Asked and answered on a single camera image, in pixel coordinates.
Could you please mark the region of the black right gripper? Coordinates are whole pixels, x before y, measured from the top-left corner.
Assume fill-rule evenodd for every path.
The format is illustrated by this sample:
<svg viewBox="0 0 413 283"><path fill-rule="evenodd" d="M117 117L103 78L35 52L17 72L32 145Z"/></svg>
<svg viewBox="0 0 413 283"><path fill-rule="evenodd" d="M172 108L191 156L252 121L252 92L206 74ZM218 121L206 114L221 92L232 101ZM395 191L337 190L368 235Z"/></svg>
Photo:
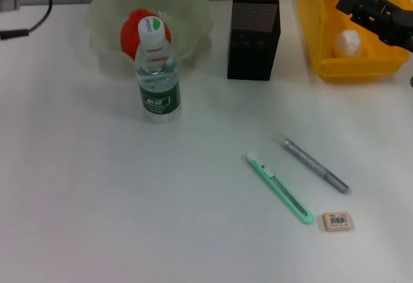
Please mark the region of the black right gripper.
<svg viewBox="0 0 413 283"><path fill-rule="evenodd" d="M388 0L339 0L336 9L350 15L353 23L375 34L383 43L412 51L411 10L401 9ZM380 33L376 26L379 14L387 17Z"/></svg>

